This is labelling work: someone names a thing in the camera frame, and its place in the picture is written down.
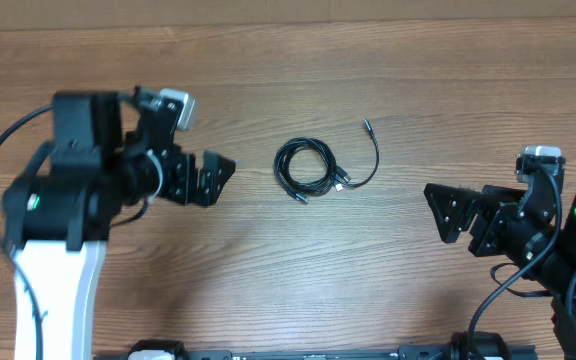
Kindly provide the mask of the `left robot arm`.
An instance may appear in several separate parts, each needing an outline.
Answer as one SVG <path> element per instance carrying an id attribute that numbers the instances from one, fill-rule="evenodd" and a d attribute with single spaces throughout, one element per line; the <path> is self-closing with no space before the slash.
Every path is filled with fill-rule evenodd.
<path id="1" fill-rule="evenodd" d="M 215 204 L 236 165 L 175 143 L 195 107 L 173 89 L 55 94 L 53 138 L 2 200 L 16 268 L 16 358 L 91 357 L 98 281 L 123 207 L 159 197 Z"/>

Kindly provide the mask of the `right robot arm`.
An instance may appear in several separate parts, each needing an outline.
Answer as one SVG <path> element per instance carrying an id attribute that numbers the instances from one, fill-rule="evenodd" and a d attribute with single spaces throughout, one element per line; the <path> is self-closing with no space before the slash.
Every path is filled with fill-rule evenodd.
<path id="1" fill-rule="evenodd" d="M 576 359 L 576 194 L 568 212 L 561 199 L 565 159 L 520 154 L 516 175 L 526 189 L 487 185 L 480 191 L 429 183 L 424 196 L 441 240 L 472 240 L 476 257 L 505 256 L 517 271 L 479 306 L 466 333 L 467 352 L 482 359 L 476 325 L 485 309 L 520 278 L 538 282 L 550 296 L 553 331 L 568 359 Z"/>

